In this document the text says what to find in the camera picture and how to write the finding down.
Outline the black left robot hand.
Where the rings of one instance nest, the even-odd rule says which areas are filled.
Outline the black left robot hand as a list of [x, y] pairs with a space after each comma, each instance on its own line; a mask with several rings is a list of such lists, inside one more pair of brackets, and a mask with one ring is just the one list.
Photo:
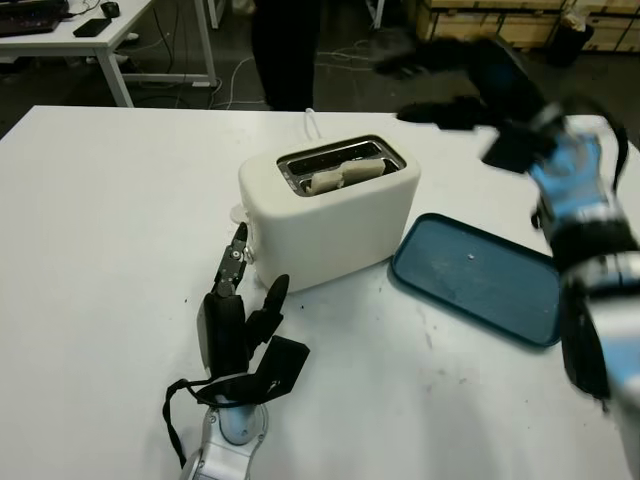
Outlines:
[[213, 286], [198, 313], [201, 357], [212, 379], [245, 373], [257, 347], [270, 340], [283, 320], [287, 274], [274, 281], [260, 309], [245, 314], [237, 288], [247, 266], [247, 240], [248, 226], [242, 222], [223, 252]]

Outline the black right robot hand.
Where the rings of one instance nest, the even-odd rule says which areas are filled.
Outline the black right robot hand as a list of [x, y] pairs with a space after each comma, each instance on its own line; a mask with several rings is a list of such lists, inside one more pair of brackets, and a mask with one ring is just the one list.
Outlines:
[[444, 130], [471, 130], [477, 125], [501, 127], [526, 124], [546, 105], [509, 46], [495, 37], [460, 40], [438, 37], [419, 42], [407, 52], [374, 66], [386, 77], [406, 80], [421, 73], [464, 73], [477, 90], [447, 102], [419, 102], [400, 108], [396, 118], [415, 124], [435, 124]]

